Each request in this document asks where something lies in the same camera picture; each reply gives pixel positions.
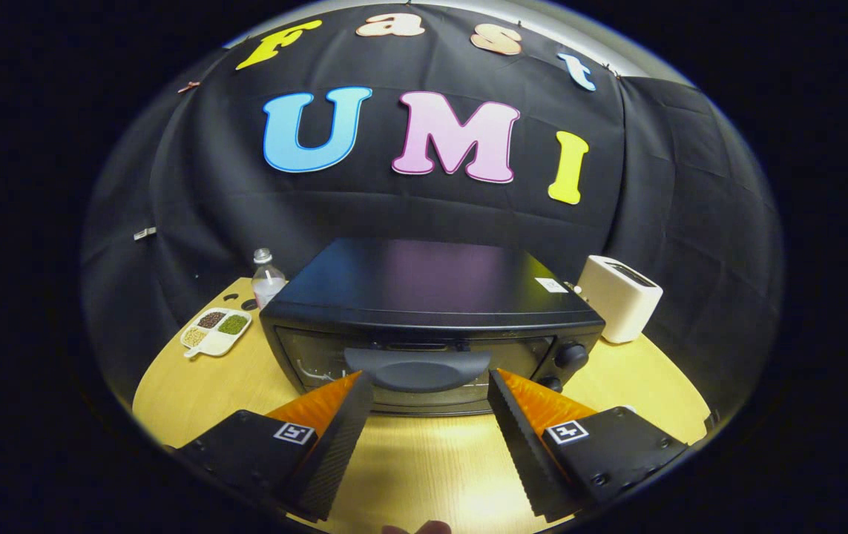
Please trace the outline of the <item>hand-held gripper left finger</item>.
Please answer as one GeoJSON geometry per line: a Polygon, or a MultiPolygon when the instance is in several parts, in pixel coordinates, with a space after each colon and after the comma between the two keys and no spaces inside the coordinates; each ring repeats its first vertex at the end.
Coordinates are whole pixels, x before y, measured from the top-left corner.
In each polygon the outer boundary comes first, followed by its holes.
{"type": "Polygon", "coordinates": [[[372,379],[350,373],[267,415],[238,409],[171,453],[249,504],[325,521],[370,408],[372,379]]]}

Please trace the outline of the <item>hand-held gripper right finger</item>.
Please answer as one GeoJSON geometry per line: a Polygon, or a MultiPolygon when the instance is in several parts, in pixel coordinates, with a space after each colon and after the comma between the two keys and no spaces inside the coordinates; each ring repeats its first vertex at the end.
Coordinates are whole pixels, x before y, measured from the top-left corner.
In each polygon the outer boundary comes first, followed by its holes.
{"type": "Polygon", "coordinates": [[[505,369],[488,401],[533,514],[585,516],[647,484],[688,444],[627,406],[595,410],[505,369]]]}

